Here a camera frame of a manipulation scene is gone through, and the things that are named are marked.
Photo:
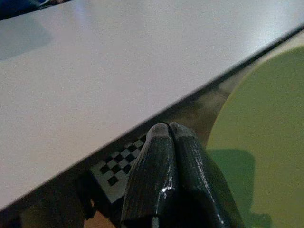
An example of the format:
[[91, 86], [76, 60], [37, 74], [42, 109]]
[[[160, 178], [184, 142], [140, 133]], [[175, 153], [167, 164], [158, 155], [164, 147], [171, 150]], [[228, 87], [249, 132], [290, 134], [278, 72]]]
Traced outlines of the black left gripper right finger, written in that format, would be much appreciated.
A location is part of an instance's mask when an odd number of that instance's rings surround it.
[[195, 133], [170, 123], [175, 142], [183, 203], [189, 210], [185, 221], [191, 228], [245, 228], [228, 183]]

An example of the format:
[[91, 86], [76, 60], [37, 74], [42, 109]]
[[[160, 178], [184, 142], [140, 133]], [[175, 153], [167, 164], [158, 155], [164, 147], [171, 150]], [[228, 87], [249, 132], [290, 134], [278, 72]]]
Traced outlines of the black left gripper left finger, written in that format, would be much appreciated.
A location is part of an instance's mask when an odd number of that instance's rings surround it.
[[179, 181], [174, 140], [165, 123], [146, 135], [125, 189], [121, 228], [174, 228]]

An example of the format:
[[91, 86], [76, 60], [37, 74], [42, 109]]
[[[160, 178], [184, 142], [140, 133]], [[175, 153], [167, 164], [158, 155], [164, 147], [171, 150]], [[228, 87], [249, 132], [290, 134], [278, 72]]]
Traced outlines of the light green round plate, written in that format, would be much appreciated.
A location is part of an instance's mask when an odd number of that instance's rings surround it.
[[304, 228], [304, 46], [244, 76], [207, 150], [247, 228]]

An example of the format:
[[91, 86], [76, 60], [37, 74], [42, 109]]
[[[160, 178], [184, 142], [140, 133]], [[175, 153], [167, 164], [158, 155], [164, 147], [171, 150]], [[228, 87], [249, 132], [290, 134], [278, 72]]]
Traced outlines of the white table with black legs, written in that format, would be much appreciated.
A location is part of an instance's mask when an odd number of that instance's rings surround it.
[[0, 21], [0, 210], [304, 24], [304, 0], [73, 0]]

